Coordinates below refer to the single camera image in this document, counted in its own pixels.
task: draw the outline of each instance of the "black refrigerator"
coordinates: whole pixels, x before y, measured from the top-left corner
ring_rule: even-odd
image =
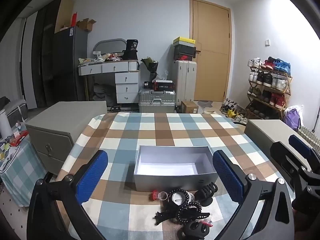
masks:
[[[79,76],[79,58],[87,57],[88,33],[77,26],[53,36],[52,95],[55,102],[85,101],[84,77]]]

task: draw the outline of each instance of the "wooden door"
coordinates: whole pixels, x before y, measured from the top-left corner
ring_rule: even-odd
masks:
[[[222,102],[230,68],[230,10],[192,0],[192,36],[196,40],[195,100]]]

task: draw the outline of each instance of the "woven basket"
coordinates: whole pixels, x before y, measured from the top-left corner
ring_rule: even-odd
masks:
[[[297,133],[304,138],[313,147],[316,153],[320,155],[320,140],[318,137],[304,126],[299,126]]]

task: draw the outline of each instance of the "teal checkered tablecloth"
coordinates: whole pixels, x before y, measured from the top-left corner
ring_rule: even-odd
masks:
[[[4,169],[0,169],[0,177],[15,203],[20,207],[27,207],[36,181],[42,179],[47,171],[39,160],[29,135],[18,148],[13,160]]]
[[[82,203],[92,222],[106,239],[167,240],[178,239],[180,225],[165,221],[155,225],[153,217],[163,211],[160,201],[150,201],[149,192],[137,192],[133,178],[140,145],[208,146],[214,153],[223,150],[246,173],[260,180],[281,177],[262,151],[230,119],[218,114],[118,113],[93,118],[79,136],[57,180],[75,174],[102,149],[108,154],[108,166],[89,201]],[[229,197],[220,178],[213,202],[202,212],[212,214],[213,227],[205,237],[214,239],[228,222],[238,204]],[[71,236],[79,239],[63,205],[59,209]],[[245,236],[249,236],[259,217],[260,201]]]

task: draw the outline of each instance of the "metal screw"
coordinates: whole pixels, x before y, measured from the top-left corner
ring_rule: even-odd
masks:
[[[67,176],[64,177],[64,179],[65,179],[66,181],[72,181],[73,175],[68,174]]]
[[[37,184],[38,186],[40,186],[42,183],[43,183],[43,179],[38,179],[37,182],[36,182],[36,184]]]
[[[250,174],[248,175],[248,178],[249,178],[250,180],[255,180],[255,179],[257,178],[257,176],[254,175],[253,173],[250,173]]]
[[[283,185],[283,184],[284,184],[284,179],[279,178],[279,179],[278,179],[278,182],[279,182],[281,185]]]

